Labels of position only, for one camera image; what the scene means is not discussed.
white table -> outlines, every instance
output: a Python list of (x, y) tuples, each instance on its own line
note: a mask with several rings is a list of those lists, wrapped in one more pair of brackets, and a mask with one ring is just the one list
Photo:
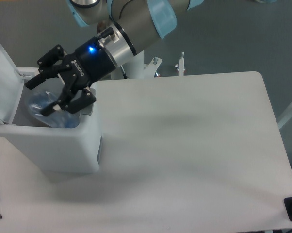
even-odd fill
[(0, 233), (292, 228), (292, 172), (258, 73), (101, 81), (97, 99), (99, 173), (42, 172), (0, 138)]

silver metal ring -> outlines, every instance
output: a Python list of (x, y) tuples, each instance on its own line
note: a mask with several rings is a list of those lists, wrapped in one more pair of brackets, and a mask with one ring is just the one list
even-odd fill
[(120, 31), (114, 25), (110, 27), (114, 30), (114, 35), (100, 39), (99, 43), (106, 50), (114, 65), (119, 67), (131, 60), (134, 55)]

plastic bag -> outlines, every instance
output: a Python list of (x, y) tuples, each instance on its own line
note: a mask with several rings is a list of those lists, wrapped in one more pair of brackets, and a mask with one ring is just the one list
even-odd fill
[(30, 115), (53, 128), (75, 128), (79, 125), (80, 112), (71, 114), (62, 109), (49, 116), (43, 116), (40, 111), (49, 104), (57, 101), (57, 97), (48, 90), (36, 92), (27, 101)]

white bracket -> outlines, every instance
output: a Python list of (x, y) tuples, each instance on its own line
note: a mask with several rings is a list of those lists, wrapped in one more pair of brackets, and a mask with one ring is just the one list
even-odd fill
[(154, 57), (148, 66), (144, 69), (144, 78), (153, 79), (157, 72), (157, 69), (162, 63), (162, 59), (159, 57)]
[(292, 118), (292, 102), (284, 110), (284, 112), (279, 116), (277, 121), (277, 126), (281, 129), (290, 119)]
[(181, 57), (179, 59), (179, 76), (184, 76), (185, 64), (184, 64), (184, 52), (181, 53)]

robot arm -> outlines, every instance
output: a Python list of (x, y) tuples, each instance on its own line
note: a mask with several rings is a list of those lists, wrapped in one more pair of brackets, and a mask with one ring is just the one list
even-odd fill
[[(88, 18), (88, 11), (103, 7), (104, 1), (71, 0), (84, 20)], [(64, 84), (58, 100), (41, 114), (48, 116), (59, 109), (76, 113), (94, 103), (96, 98), (90, 86), (170, 33), (177, 23), (173, 6), (176, 12), (187, 10), (191, 1), (201, 0), (171, 0), (170, 3), (168, 0), (107, 0), (114, 24), (72, 54), (57, 45), (38, 60), (39, 74), (25, 83), (27, 88), (34, 89), (54, 77)], [(79, 91), (82, 91), (81, 96), (73, 100)]]

